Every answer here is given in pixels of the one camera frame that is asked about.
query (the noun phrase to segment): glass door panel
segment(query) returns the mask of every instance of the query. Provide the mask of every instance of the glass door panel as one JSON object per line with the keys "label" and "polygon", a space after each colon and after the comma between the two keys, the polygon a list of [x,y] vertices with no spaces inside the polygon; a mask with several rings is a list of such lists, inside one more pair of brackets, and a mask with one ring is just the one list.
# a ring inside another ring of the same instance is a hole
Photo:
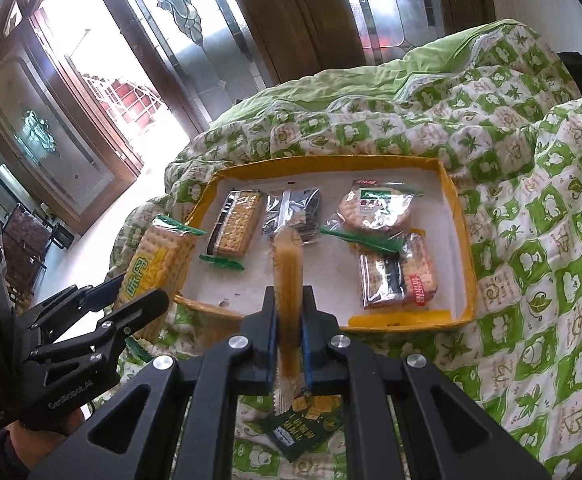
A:
{"label": "glass door panel", "polygon": [[271,84],[235,0],[129,0],[209,124]]}
{"label": "glass door panel", "polygon": [[445,34],[440,0],[349,0],[368,64],[399,59]]}

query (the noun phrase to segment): dark snack package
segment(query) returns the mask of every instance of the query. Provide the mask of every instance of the dark snack package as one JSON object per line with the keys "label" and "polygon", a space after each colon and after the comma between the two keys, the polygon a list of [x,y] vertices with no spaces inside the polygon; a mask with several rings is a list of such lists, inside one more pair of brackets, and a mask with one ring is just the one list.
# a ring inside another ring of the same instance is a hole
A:
{"label": "dark snack package", "polygon": [[311,396],[305,392],[281,415],[271,413],[260,426],[289,460],[295,462],[332,436],[344,423],[340,396]]}

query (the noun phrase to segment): white floor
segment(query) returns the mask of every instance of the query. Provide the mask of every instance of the white floor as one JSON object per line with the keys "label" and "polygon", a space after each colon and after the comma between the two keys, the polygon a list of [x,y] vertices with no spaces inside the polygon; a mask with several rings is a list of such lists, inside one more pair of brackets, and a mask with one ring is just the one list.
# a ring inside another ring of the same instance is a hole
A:
{"label": "white floor", "polygon": [[[144,136],[142,150],[144,168],[127,189],[69,249],[51,245],[35,303],[45,300],[69,285],[98,285],[108,271],[108,258],[117,232],[127,215],[150,198],[164,194],[164,169],[189,142],[170,113]],[[94,330],[102,313],[86,314],[61,338],[66,339]]]}

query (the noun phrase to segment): metal screw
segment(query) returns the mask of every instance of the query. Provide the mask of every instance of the metal screw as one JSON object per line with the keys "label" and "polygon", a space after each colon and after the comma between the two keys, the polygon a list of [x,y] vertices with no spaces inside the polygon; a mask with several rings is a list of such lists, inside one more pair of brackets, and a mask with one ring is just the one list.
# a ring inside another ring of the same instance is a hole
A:
{"label": "metal screw", "polygon": [[407,364],[411,368],[424,368],[427,364],[427,358],[422,354],[409,354],[407,355]]}
{"label": "metal screw", "polygon": [[350,344],[351,339],[344,334],[338,334],[331,338],[331,346],[335,346],[335,348],[346,348]]}
{"label": "metal screw", "polygon": [[158,355],[153,360],[153,366],[158,370],[168,370],[173,366],[173,357],[170,355]]}
{"label": "metal screw", "polygon": [[249,344],[249,338],[244,335],[234,335],[229,339],[229,346],[231,348],[244,348]]}

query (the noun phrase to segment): green bedsheet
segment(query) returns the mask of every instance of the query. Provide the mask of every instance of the green bedsheet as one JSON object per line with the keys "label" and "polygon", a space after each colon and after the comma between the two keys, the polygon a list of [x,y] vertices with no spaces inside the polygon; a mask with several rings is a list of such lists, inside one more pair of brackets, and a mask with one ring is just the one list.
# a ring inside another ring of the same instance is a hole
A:
{"label": "green bedsheet", "polygon": [[[564,478],[582,459],[582,98],[525,25],[474,28],[404,60],[325,71],[234,106],[168,166],[168,193],[130,214],[110,274],[126,269],[154,216],[185,219],[215,171],[331,153],[444,161],[470,233],[478,319],[455,332],[366,341],[391,356],[422,352]],[[159,343],[145,346],[186,358],[195,334],[196,315],[179,307]],[[141,365],[125,352],[122,382]],[[266,397],[239,404],[235,478],[345,477],[341,431],[290,464],[258,426],[270,408]]]}

